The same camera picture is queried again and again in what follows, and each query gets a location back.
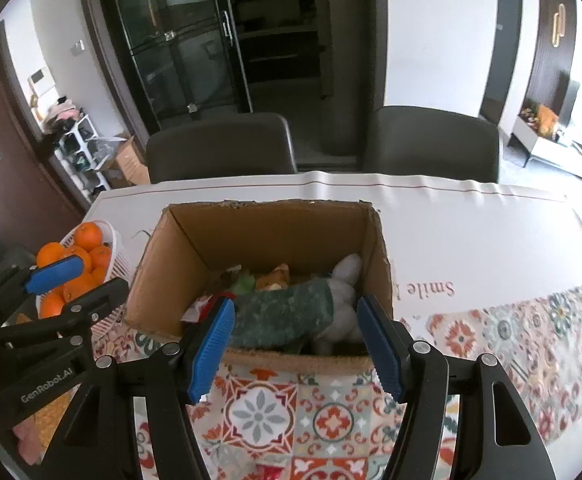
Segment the orange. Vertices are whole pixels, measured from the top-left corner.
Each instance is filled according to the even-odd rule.
[[[81,247],[87,253],[102,245],[102,231],[94,222],[84,222],[78,225],[73,233],[73,244]]]
[[[111,262],[111,248],[106,245],[101,245],[92,250],[90,256],[93,267],[106,267]]]
[[[57,316],[62,313],[64,298],[54,290],[42,298],[40,303],[40,318]]]
[[[36,264],[44,267],[53,264],[64,254],[64,247],[58,242],[50,242],[37,251]]]
[[[82,294],[86,294],[88,291],[93,290],[98,286],[93,276],[90,274],[82,274],[77,278],[72,279],[70,282],[64,284],[64,300],[66,303],[73,301],[75,298],[79,298]]]
[[[81,257],[82,261],[84,262],[84,269],[82,269],[82,274],[87,274],[88,272],[91,272],[92,265],[91,265],[90,256],[88,256],[87,251],[85,251],[81,247],[78,247],[76,245],[72,245],[72,246],[67,247],[64,250],[64,254],[62,255],[62,257],[67,258],[68,256],[71,256],[73,254]]]
[[[93,279],[98,283],[98,285],[102,285],[104,283],[104,278],[106,277],[106,271],[108,270],[107,267],[96,267],[91,272],[91,276]]]

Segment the black chair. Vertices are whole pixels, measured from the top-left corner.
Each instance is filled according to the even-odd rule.
[[[479,118],[412,106],[373,113],[363,170],[498,182],[498,127]]]
[[[193,121],[149,138],[151,183],[215,176],[296,173],[287,120],[233,114]]]

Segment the basket of oranges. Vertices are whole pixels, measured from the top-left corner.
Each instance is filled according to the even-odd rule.
[[[121,243],[120,234],[104,220],[84,222],[71,231],[61,242],[50,242],[37,253],[36,264],[44,267],[68,256],[79,256],[84,262],[82,275],[54,288],[36,299],[40,318],[57,316],[65,303],[79,298],[112,278],[131,281],[132,267]],[[94,339],[108,332],[122,314],[124,306],[91,327]]]

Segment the dining table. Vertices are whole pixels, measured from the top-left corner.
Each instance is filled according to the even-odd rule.
[[[312,171],[111,190],[85,220],[110,222],[136,267],[170,204],[289,199],[370,203],[385,239],[393,318],[444,354],[492,352],[529,410],[556,478],[578,476],[582,222],[564,196],[428,176]],[[123,315],[93,342],[96,357],[119,362],[160,345]],[[447,398],[436,480],[450,474],[459,406],[458,396]],[[143,399],[134,407],[142,474],[158,478]],[[372,369],[337,376],[225,364],[203,401],[187,407],[212,480],[259,480],[272,465],[280,480],[380,479],[404,408]]]

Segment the white tablecloth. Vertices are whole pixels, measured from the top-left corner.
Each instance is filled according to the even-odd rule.
[[[171,203],[291,198],[362,200],[379,211],[396,319],[516,303],[582,285],[578,217],[564,198],[523,187],[321,172],[218,178],[104,192],[87,219],[111,222],[136,265]],[[409,284],[430,282],[450,286],[429,297],[409,293]],[[582,418],[548,451],[558,479],[575,478],[582,469]]]

